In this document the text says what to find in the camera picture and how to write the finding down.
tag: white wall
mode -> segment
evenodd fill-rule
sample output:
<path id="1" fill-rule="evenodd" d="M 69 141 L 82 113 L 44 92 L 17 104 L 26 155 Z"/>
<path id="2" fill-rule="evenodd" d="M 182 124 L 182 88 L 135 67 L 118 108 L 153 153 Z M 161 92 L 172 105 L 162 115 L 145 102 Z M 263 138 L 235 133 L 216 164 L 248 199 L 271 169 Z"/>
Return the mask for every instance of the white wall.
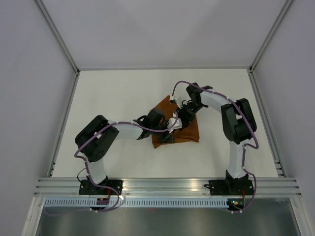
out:
<path id="1" fill-rule="evenodd" d="M 285 0 L 43 0 L 84 68 L 250 66 Z"/>
<path id="2" fill-rule="evenodd" d="M 289 176 L 315 222 L 315 1 L 297 0 L 255 74 Z"/>
<path id="3" fill-rule="evenodd" d="M 32 0 L 0 8 L 0 229 L 21 234 L 74 72 Z"/>

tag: metal beam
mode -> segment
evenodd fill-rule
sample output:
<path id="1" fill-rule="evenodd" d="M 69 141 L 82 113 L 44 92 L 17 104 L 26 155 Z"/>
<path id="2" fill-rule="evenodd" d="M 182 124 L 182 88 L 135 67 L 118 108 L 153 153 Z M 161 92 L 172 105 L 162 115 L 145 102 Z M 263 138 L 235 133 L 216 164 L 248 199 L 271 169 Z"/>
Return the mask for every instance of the metal beam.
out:
<path id="1" fill-rule="evenodd" d="M 306 209 L 303 199 L 292 198 L 290 199 L 292 209 L 295 215 L 296 222 L 298 224 L 301 236 L 314 235 L 314 229 L 312 228 L 312 222 L 309 217 L 306 216 Z"/>
<path id="2" fill-rule="evenodd" d="M 73 97 L 74 97 L 75 89 L 76 89 L 77 84 L 78 84 L 79 76 L 80 76 L 80 72 L 75 75 L 75 78 L 73 79 L 73 82 L 72 82 L 71 92 L 68 95 L 68 98 L 66 100 L 67 101 L 67 103 L 66 103 L 67 106 L 65 107 L 65 110 L 63 112 L 63 119 L 61 120 L 61 124 L 60 124 L 59 130 L 58 130 L 58 137 L 56 138 L 56 141 L 55 141 L 55 144 L 54 144 L 54 148 L 53 148 L 53 153 L 52 153 L 51 158 L 50 158 L 50 160 L 51 160 L 50 163 L 51 164 L 50 164 L 50 167 L 49 167 L 48 172 L 47 172 L 47 176 L 48 177 L 52 176 L 52 172 L 53 172 L 53 169 L 54 169 L 55 161 L 57 159 L 57 155 L 58 155 L 58 151 L 59 151 L 59 148 L 60 148 L 61 140 L 63 138 L 63 132 L 64 132 L 64 129 L 65 129 L 66 121 L 67 121 L 68 116 L 69 116 L 69 112 L 70 112 L 72 100 L 73 100 Z"/>
<path id="3" fill-rule="evenodd" d="M 271 122 L 270 122 L 269 117 L 267 115 L 267 110 L 266 110 L 266 107 L 264 105 L 264 102 L 263 102 L 263 99 L 261 96 L 261 92 L 259 90 L 259 87 L 258 87 L 258 84 L 256 81 L 256 77 L 254 76 L 254 74 L 250 70 L 247 70 L 247 73 L 249 75 L 249 79 L 250 79 L 250 82 L 252 85 L 252 90 L 254 92 L 254 96 L 255 96 L 255 99 L 257 102 L 257 106 L 259 109 L 261 120 L 262 120 L 262 123 L 263 123 L 265 131 L 266 131 L 266 135 L 267 135 L 267 139 L 268 139 L 268 143 L 270 146 L 272 156 L 275 160 L 278 160 L 277 164 L 280 164 L 280 167 L 281 167 L 282 172 L 283 172 L 283 176 L 286 177 L 285 169 L 283 169 L 283 164 L 281 162 L 280 152 L 277 148 L 276 138 L 275 138 L 272 126 L 271 126 Z"/>
<path id="4" fill-rule="evenodd" d="M 60 46 L 65 58 L 68 60 L 70 66 L 74 70 L 74 72 L 77 74 L 79 73 L 79 69 L 76 66 L 68 48 L 66 47 L 60 33 L 57 30 L 57 27 L 55 23 L 53 22 L 51 16 L 49 15 L 49 12 L 47 11 L 47 8 L 45 4 L 42 2 L 42 0 L 33 0 L 35 5 L 37 6 L 39 12 L 43 16 L 48 28 L 50 29 L 51 33 L 53 34 L 54 38 L 56 39 L 58 45 Z"/>
<path id="5" fill-rule="evenodd" d="M 123 196 L 128 198 L 221 198 L 211 196 L 203 185 L 211 179 L 224 178 L 120 178 Z M 40 178 L 35 197 L 86 197 L 79 195 L 76 178 Z M 257 198 L 300 198 L 294 178 L 257 178 Z"/>
<path id="6" fill-rule="evenodd" d="M 38 224 L 45 203 L 45 198 L 33 198 L 31 207 L 26 218 L 22 236 L 34 236 L 38 233 Z"/>
<path id="7" fill-rule="evenodd" d="M 287 15 L 288 11 L 290 10 L 292 4 L 294 3 L 295 0 L 286 0 L 278 17 L 276 18 L 275 22 L 273 23 L 270 31 L 267 34 L 267 37 L 265 38 L 264 42 L 262 43 L 252 65 L 251 65 L 251 71 L 253 71 L 259 60 L 261 59 L 261 56 L 263 55 L 263 53 L 266 51 L 267 47 L 269 46 L 272 38 L 274 37 L 276 31 L 278 30 L 280 24 L 282 23 L 283 19 L 285 18 L 285 16 Z"/>

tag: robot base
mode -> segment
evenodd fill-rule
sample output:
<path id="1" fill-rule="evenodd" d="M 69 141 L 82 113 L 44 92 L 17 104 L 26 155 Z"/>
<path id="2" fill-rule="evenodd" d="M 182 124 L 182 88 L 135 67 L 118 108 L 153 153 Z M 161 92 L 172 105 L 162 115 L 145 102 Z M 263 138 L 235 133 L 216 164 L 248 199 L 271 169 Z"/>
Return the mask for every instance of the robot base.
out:
<path id="1" fill-rule="evenodd" d="M 123 181 L 119 179 L 108 179 L 106 177 L 106 179 L 99 183 L 99 185 L 112 187 L 119 193 L 119 195 L 121 195 L 123 190 Z M 108 193 L 109 195 L 117 195 L 112 190 L 95 187 L 88 179 L 81 181 L 79 195 L 108 195 Z"/>
<path id="2" fill-rule="evenodd" d="M 243 191 L 245 195 L 253 195 L 254 187 L 252 181 L 248 179 L 248 175 L 241 178 L 232 178 L 226 172 L 226 178 L 222 180 L 210 180 L 205 187 L 210 190 L 212 196 L 242 196 Z"/>

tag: white table surface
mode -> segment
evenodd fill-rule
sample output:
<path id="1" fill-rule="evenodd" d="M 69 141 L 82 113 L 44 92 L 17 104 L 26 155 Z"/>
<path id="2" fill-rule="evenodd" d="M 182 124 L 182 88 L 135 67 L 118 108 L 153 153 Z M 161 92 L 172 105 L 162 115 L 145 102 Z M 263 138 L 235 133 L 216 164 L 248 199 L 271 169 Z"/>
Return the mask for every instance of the white table surface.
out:
<path id="1" fill-rule="evenodd" d="M 178 69 L 81 71 L 53 177 L 75 177 L 84 168 L 73 157 L 76 135 L 97 115 L 116 121 L 130 121 L 146 115 L 169 95 L 179 80 L 210 85 L 232 98 L 246 98 L 251 104 L 260 148 L 247 149 L 246 167 L 257 177 L 277 177 L 265 130 L 245 69 Z M 186 84 L 176 95 L 189 99 Z M 225 177 L 229 142 L 222 130 L 221 114 L 211 108 L 197 113 L 199 143 L 171 144 L 153 148 L 151 138 L 117 140 L 104 157 L 109 177 Z"/>

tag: brown fabric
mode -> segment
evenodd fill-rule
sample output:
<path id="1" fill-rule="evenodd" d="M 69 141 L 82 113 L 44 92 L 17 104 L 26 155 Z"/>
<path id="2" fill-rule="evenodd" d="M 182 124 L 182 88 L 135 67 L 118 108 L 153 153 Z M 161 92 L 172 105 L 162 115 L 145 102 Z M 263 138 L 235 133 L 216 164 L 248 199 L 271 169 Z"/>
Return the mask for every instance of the brown fabric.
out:
<path id="1" fill-rule="evenodd" d="M 162 110 L 165 115 L 165 119 L 170 119 L 173 117 L 173 112 L 178 108 L 176 104 L 169 103 L 169 97 L 164 98 L 156 108 Z M 199 142 L 199 130 L 196 116 L 188 127 L 183 130 L 175 130 L 173 134 L 175 143 L 184 143 L 184 142 Z M 161 145 L 158 141 L 158 137 L 152 135 L 152 144 L 154 148 L 157 148 Z"/>

